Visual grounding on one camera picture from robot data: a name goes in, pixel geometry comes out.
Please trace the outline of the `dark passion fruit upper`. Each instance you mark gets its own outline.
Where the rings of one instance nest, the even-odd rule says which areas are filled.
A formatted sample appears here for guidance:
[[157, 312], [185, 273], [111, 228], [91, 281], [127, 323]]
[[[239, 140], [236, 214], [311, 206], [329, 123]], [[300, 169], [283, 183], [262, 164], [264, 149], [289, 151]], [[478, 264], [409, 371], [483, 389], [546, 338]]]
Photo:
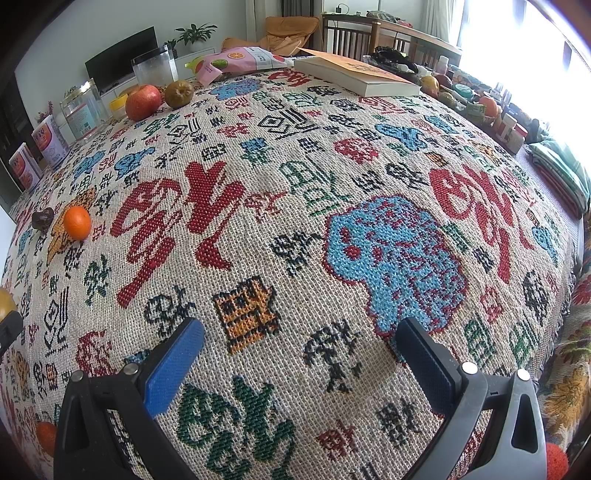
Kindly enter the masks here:
[[55, 217], [54, 210], [47, 207], [32, 214], [31, 225], [34, 230], [46, 235]]

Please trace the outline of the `dark orange front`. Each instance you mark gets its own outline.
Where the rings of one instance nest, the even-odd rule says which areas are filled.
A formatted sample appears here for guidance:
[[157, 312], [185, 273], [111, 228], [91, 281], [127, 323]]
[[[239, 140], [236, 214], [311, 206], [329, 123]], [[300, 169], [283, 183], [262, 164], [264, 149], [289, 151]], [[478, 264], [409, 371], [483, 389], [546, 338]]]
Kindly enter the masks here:
[[57, 427], [50, 422], [38, 422], [36, 435], [42, 450], [50, 457], [54, 457]]

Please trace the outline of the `pink snack bag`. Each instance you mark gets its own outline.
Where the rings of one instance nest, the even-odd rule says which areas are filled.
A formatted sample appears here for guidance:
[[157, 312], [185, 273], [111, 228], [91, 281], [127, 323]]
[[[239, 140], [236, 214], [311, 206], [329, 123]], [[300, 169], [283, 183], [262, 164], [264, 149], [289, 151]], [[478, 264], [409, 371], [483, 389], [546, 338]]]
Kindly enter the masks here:
[[293, 66], [293, 61], [260, 47], [235, 47], [217, 54], [194, 58], [184, 67], [190, 70], [202, 86], [229, 76], [253, 72], [283, 69]]

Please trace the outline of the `small yellow cup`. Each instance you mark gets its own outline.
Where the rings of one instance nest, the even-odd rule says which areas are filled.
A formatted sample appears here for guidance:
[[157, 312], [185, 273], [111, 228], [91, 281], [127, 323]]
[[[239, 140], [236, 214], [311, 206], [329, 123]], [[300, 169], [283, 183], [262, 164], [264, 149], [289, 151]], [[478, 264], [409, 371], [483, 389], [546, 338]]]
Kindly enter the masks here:
[[115, 120], [121, 120], [126, 117], [125, 105], [126, 105], [127, 98], [128, 98], [128, 95], [123, 94], [123, 95], [116, 97], [115, 99], [113, 99], [109, 103], [110, 112], [112, 114], [112, 117]]

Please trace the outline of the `patterned woven tablecloth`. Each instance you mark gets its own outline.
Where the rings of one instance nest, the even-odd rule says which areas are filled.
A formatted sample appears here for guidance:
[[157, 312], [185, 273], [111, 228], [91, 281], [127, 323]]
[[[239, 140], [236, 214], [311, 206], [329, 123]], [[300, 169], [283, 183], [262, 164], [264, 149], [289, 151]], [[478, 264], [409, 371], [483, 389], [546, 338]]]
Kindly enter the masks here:
[[538, 377], [573, 289], [562, 215], [477, 127], [426, 95], [293, 70], [108, 126], [13, 214], [2, 284], [24, 330], [1, 403], [40, 479], [36, 425], [58, 420], [71, 374], [139, 363], [191, 317], [204, 350], [157, 420], [195, 476], [400, 479], [442, 419], [394, 354], [398, 323]]

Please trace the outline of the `left pink white can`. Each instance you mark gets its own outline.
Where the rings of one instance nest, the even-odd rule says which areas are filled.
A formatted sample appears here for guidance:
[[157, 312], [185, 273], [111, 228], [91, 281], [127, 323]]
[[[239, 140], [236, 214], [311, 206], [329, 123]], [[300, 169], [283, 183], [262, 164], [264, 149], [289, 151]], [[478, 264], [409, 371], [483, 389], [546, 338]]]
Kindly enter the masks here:
[[26, 143], [16, 149], [9, 165], [24, 191], [31, 191], [39, 184], [42, 172]]

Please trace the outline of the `green round fruit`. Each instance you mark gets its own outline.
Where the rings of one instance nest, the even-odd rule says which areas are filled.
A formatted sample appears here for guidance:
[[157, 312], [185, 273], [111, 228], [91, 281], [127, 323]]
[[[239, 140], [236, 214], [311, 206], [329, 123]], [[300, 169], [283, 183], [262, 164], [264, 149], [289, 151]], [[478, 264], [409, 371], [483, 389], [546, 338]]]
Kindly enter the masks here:
[[13, 311], [17, 310], [17, 306], [14, 302], [14, 299], [11, 293], [6, 290], [5, 288], [0, 288], [0, 322], [3, 322], [4, 319]]

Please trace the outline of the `folded green blanket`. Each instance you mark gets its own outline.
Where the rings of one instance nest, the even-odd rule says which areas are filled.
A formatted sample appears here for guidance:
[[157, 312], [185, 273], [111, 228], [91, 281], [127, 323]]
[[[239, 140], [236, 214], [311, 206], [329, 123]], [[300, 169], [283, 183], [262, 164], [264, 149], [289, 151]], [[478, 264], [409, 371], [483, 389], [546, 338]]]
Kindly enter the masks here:
[[580, 216], [590, 210], [590, 176], [567, 145], [553, 138], [526, 145], [533, 162], [560, 186]]

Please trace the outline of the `orange bean bag chair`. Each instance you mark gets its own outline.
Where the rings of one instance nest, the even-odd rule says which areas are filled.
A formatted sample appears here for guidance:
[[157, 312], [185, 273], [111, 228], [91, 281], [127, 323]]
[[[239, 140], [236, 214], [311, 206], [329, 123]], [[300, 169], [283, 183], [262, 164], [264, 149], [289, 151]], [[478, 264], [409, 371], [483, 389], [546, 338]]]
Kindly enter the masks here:
[[238, 47], [259, 47], [270, 51], [274, 55], [290, 57], [297, 54], [308, 44], [308, 40], [318, 30], [318, 17], [288, 16], [267, 17], [266, 34], [257, 41], [247, 41], [238, 38], [226, 38], [221, 50]]

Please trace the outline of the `wooden bench chair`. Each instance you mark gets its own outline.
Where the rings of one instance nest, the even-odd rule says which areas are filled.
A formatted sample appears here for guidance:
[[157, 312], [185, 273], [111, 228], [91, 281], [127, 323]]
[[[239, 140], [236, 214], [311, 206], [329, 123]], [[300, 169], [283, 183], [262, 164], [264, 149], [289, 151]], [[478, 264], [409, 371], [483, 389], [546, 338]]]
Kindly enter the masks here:
[[357, 60], [377, 47], [391, 47], [414, 63], [434, 69], [441, 56], [458, 66], [462, 50], [437, 37], [386, 20], [356, 15], [322, 15], [322, 50]]

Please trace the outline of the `red apple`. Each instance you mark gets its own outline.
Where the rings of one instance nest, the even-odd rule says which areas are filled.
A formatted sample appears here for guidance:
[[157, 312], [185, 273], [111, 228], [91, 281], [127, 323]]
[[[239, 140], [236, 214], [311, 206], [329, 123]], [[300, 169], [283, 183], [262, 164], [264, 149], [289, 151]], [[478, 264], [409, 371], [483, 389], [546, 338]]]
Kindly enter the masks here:
[[153, 85], [137, 85], [127, 92], [125, 112], [132, 121], [143, 120], [160, 107], [160, 90]]

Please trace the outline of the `potted plant by television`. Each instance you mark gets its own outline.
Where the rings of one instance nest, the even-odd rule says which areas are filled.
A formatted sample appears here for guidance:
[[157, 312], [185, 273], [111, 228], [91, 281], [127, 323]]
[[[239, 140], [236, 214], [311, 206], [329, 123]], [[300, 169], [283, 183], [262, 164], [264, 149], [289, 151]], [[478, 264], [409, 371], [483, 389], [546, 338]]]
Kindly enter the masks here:
[[217, 26], [211, 23], [204, 23], [200, 26], [191, 24], [187, 28], [177, 28], [179, 34], [178, 41], [183, 42], [184, 46], [191, 52], [197, 52], [200, 45], [211, 40], [216, 32]]

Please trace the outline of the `orange cover book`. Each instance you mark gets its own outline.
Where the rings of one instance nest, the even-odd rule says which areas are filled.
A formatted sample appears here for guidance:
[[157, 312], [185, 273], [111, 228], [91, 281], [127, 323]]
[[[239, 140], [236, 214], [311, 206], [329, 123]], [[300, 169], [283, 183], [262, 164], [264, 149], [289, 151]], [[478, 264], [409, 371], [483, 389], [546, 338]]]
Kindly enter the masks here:
[[361, 97], [417, 96], [420, 87], [398, 75], [362, 61], [303, 49], [308, 56], [294, 58], [294, 70], [334, 83]]

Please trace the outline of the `black television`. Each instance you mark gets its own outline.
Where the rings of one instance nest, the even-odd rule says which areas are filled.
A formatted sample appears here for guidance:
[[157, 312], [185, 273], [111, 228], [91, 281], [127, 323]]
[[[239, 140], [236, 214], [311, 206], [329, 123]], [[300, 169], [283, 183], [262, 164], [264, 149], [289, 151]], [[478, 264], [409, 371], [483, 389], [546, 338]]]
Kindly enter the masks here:
[[105, 93], [133, 73], [132, 60], [157, 47], [154, 27], [117, 42], [85, 62], [88, 77]]

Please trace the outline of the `clear jar black lid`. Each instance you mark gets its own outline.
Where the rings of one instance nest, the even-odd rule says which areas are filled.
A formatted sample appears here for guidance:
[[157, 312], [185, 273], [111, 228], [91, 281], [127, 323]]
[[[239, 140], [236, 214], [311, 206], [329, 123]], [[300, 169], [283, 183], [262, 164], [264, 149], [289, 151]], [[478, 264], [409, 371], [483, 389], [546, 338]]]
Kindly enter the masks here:
[[140, 85], [167, 87], [178, 80], [174, 54], [167, 45], [133, 58], [131, 66]]

